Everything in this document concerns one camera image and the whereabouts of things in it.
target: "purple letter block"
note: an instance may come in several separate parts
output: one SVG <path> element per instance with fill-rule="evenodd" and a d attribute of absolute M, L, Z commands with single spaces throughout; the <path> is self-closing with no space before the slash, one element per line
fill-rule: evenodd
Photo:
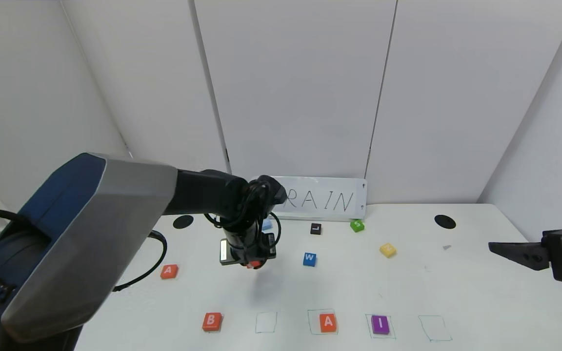
<path fill-rule="evenodd" d="M 374 334 L 389 334 L 390 325 L 387 324 L 387 317 L 384 315 L 372 316 L 372 332 Z"/>

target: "whiteboard sign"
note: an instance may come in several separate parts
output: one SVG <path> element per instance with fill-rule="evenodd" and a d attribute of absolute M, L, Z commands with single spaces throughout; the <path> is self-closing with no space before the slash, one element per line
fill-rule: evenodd
<path fill-rule="evenodd" d="M 365 217 L 368 185 L 363 178 L 273 177 L 287 200 L 273 209 L 279 218 L 350 220 Z"/>

